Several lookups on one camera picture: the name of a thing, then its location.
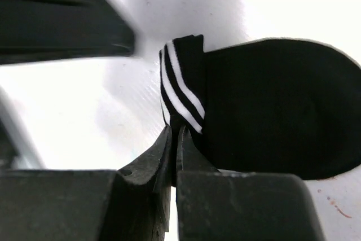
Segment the screw hole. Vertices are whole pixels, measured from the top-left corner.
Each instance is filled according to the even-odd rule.
[[[123,174],[124,176],[129,176],[132,174],[131,170],[128,169],[121,169],[120,173]]]

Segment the white stripe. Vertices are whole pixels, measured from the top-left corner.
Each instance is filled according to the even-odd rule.
[[[195,96],[194,93],[186,86],[186,83],[184,83],[181,67],[179,66],[179,60],[177,57],[177,53],[175,52],[173,41],[168,42],[167,47],[170,63],[173,68],[175,78],[177,79],[179,88],[188,98],[188,100],[195,106],[202,119],[204,119],[205,112],[201,102],[199,101],[197,96]]]
[[[162,60],[161,60],[161,69],[162,69],[162,83],[164,90],[172,103],[173,107],[177,112],[183,116],[183,118],[186,119],[186,121],[189,122],[190,125],[198,132],[202,133],[202,127],[198,124],[198,122],[193,118],[191,113],[186,109],[186,107],[182,104],[182,102],[179,100],[178,96],[175,94],[174,89],[172,88],[169,77],[167,74],[167,71],[165,69],[165,63],[164,63],[164,49],[162,51]]]
[[[167,106],[164,103],[162,94],[160,94],[160,104],[162,106],[165,123],[170,125],[170,113],[169,113]]]

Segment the black plastic part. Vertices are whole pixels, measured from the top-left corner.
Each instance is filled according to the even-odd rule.
[[[196,148],[191,132],[185,126],[181,127],[178,137],[177,173],[181,170],[203,172],[219,172]]]
[[[286,174],[180,172],[180,241],[324,241],[311,195]]]
[[[106,0],[0,0],[0,64],[129,56],[134,33]]]
[[[116,171],[0,173],[0,240],[162,241],[169,228],[171,131]]]
[[[0,240],[105,240],[99,236],[120,179],[114,171],[2,173]]]

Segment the black fabric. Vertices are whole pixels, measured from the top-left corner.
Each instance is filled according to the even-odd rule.
[[[192,137],[217,168],[321,179],[361,163],[361,72],[347,56],[263,40],[198,55],[193,67],[188,42],[178,48],[182,74],[205,107]]]
[[[187,36],[170,41],[160,51],[161,62],[161,96],[166,109],[170,114],[170,126],[173,133],[178,135],[179,129],[184,123],[187,123],[192,133],[199,133],[195,126],[189,123],[187,116],[179,111],[183,107],[189,117],[200,126],[202,126],[204,113],[202,114],[195,106],[194,100],[190,99],[188,88],[193,96],[199,101],[200,107],[204,108],[204,99],[206,93],[205,84],[205,66],[203,63],[203,36]]]

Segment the white table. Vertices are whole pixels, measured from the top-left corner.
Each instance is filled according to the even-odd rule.
[[[205,51],[264,37],[307,38],[361,62],[360,0],[109,1],[138,35],[136,57],[0,67],[2,95],[41,158],[19,167],[118,169],[146,150],[164,126],[157,53],[172,38],[204,34]],[[358,167],[307,182],[328,241],[361,240],[360,179]],[[176,238],[173,198],[166,239]]]

